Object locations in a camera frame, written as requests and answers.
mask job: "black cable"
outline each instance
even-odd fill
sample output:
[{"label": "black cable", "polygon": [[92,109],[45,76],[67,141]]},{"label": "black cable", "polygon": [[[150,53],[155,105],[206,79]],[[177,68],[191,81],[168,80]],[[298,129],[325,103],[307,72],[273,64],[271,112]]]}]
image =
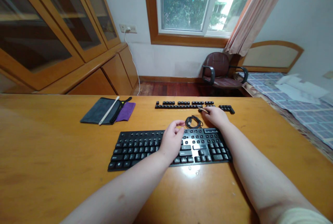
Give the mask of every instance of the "black cable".
[{"label": "black cable", "polygon": [[[198,123],[197,126],[195,126],[195,127],[191,126],[192,119]],[[188,129],[198,129],[198,128],[201,128],[201,126],[203,126],[204,124],[202,123],[202,121],[200,121],[199,118],[192,115],[191,117],[186,118],[185,125]]]}]

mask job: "desk surface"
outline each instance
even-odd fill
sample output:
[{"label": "desk surface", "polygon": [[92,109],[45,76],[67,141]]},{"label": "desk surface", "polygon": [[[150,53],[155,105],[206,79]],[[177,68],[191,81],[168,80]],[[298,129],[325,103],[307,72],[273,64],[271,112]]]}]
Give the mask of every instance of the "desk surface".
[{"label": "desk surface", "polygon": [[[262,99],[140,96],[128,122],[80,123],[99,98],[0,95],[1,223],[61,221],[122,173],[107,172],[120,131],[165,129],[192,114],[202,119],[193,109],[154,109],[156,101],[179,100],[232,105],[230,121],[333,221],[333,165]],[[136,222],[257,222],[251,208],[232,164],[181,166],[167,169]]]}]

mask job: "forearm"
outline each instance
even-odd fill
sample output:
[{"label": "forearm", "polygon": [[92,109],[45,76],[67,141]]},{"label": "forearm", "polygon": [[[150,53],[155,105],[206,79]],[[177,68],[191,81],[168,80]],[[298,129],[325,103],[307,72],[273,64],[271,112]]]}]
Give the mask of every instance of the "forearm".
[{"label": "forearm", "polygon": [[170,163],[155,152],[100,188],[63,223],[132,223]]},{"label": "forearm", "polygon": [[315,210],[292,182],[236,126],[226,123],[219,129],[231,151],[242,185],[258,214],[276,207],[274,214],[278,215],[279,208],[283,211],[288,204]]}]

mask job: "bed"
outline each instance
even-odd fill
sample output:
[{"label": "bed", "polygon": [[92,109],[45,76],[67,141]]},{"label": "bed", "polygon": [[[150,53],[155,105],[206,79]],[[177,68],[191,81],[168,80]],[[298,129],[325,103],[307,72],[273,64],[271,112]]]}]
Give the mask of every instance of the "bed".
[{"label": "bed", "polygon": [[[303,53],[303,48],[286,41],[254,43],[238,66],[249,71],[243,88],[252,97],[263,98],[292,126],[308,139],[333,163],[333,106],[321,100],[320,105],[292,100],[273,86],[288,73]],[[235,73],[235,79],[243,80],[244,73]]]}]

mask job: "office chair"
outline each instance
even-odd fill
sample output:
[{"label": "office chair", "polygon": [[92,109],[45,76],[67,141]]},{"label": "office chair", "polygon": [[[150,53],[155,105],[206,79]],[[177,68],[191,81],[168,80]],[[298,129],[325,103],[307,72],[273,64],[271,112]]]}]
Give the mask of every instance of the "office chair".
[{"label": "office chair", "polygon": [[[240,68],[244,71],[242,82],[227,77],[230,67]],[[230,66],[228,56],[221,52],[209,54],[202,68],[202,79],[220,89],[239,89],[246,82],[249,75],[245,67]]]}]

